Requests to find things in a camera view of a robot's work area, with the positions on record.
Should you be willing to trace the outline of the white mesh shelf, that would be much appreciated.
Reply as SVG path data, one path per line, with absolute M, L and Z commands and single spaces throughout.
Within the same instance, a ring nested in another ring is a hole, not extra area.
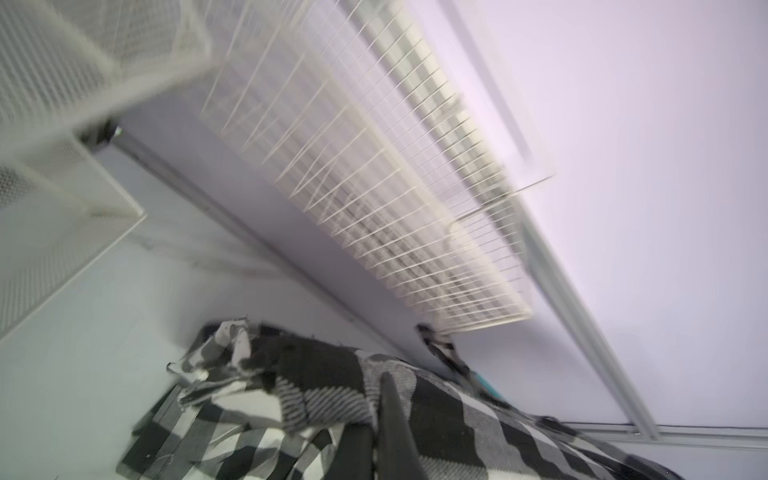
M 195 1 L 4 1 L 1 153 L 106 119 L 211 60 Z
M 136 228 L 145 210 L 76 138 L 1 162 L 1 336 Z

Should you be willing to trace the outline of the white mesh lower shelf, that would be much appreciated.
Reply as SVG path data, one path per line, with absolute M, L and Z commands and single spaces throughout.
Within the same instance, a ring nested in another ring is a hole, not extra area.
M 145 210 L 76 138 L 1 162 L 1 336 L 136 228 Z

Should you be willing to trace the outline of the black white checkered shirt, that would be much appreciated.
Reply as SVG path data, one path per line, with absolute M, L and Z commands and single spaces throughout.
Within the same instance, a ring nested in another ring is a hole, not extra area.
M 670 479 L 653 461 L 486 397 L 448 336 L 418 334 L 442 377 L 399 358 L 245 319 L 204 327 L 133 431 L 126 479 L 324 479 L 346 425 L 374 433 L 395 380 L 428 479 Z

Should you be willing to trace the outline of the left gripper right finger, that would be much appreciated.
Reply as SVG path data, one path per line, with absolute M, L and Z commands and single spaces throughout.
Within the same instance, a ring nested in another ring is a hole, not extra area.
M 395 380 L 390 373 L 381 376 L 378 428 L 377 478 L 427 480 Z

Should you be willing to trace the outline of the white mesh upper shelf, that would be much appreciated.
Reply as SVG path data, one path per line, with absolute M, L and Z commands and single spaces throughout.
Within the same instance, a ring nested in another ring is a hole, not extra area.
M 195 1 L 4 1 L 1 153 L 106 119 L 211 60 Z

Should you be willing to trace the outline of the aluminium frame back bar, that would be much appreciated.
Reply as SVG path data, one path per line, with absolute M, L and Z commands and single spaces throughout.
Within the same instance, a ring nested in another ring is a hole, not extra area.
M 622 444 L 767 450 L 765 429 L 658 424 L 525 205 L 516 200 L 514 208 L 521 223 L 530 278 L 629 420 L 627 425 L 582 422 L 589 435 Z

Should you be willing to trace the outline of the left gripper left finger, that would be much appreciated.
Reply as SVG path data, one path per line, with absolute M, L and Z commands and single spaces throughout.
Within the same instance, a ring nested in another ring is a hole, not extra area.
M 373 480 L 374 433 L 362 424 L 346 425 L 325 480 Z

